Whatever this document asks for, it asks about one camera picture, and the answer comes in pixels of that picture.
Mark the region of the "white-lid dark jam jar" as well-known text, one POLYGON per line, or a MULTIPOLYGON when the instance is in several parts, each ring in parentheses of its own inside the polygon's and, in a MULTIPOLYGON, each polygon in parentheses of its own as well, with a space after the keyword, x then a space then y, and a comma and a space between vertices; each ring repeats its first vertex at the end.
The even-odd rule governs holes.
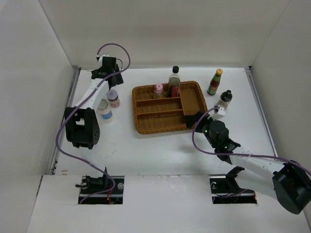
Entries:
POLYGON ((116 90, 109 90, 106 97, 113 108, 117 108, 120 105, 120 99, 116 90))

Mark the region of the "silver-cap blue-label jar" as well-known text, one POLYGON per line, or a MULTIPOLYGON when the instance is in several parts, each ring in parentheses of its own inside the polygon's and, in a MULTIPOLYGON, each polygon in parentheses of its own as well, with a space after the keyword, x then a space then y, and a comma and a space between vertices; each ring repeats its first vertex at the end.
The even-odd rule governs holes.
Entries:
POLYGON ((113 114, 107 100, 102 99, 99 103, 99 106, 97 107, 97 110, 103 121, 106 123, 113 121, 113 114))

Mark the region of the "tall red-label glass bottle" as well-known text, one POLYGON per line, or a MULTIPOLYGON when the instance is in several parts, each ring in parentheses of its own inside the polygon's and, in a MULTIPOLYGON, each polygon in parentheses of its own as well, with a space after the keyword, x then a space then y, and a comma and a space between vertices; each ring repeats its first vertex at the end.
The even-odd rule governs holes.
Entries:
POLYGON ((173 66, 172 74, 169 76, 168 81, 168 97, 175 98, 179 96, 180 83, 179 66, 173 66))

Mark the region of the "pink-cap spice jar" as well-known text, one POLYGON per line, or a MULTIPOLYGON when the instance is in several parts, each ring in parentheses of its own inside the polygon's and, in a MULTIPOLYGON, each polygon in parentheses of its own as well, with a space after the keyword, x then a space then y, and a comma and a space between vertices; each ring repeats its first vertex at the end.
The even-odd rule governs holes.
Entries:
POLYGON ((161 83, 157 83, 154 85, 154 99, 160 99, 163 98, 163 85, 161 83))

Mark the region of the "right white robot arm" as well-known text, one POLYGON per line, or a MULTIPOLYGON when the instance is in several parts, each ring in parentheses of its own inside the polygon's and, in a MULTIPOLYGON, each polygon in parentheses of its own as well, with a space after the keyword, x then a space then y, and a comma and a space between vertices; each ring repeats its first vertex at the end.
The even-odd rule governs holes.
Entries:
POLYGON ((202 133, 212 155, 233 165, 225 186, 231 192, 239 189, 258 191, 276 199, 292 214, 299 214, 311 201, 311 172, 298 162, 285 158, 246 152, 241 144, 229 138, 225 124, 209 112, 185 116, 193 133, 202 133))

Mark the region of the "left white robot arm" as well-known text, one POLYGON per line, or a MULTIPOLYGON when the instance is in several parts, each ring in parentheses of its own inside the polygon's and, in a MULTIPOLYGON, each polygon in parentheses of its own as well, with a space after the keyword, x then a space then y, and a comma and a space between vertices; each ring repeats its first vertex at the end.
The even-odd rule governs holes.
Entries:
POLYGON ((122 66, 117 64, 120 59, 104 54, 97 56, 97 60, 100 67, 91 72, 88 90, 75 106, 67 107, 64 112, 66 138, 75 148, 93 149, 100 139, 96 113, 100 119, 110 122, 113 117, 111 108, 121 103, 113 89, 123 84, 122 66))

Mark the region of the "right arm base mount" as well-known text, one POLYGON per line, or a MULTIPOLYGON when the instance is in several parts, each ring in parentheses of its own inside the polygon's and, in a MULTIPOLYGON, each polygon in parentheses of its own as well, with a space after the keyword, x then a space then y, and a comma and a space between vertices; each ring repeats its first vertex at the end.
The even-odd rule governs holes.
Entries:
POLYGON ((237 166, 227 174, 209 177, 213 204, 257 204, 255 192, 240 188, 235 181, 243 170, 237 166))

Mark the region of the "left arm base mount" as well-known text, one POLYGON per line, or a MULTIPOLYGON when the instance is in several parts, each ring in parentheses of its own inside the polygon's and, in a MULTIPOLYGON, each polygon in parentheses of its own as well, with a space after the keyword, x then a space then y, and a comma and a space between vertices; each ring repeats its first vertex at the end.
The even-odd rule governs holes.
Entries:
POLYGON ((78 204, 123 204, 124 176, 113 176, 114 182, 106 175, 101 177, 84 176, 79 188, 78 204))

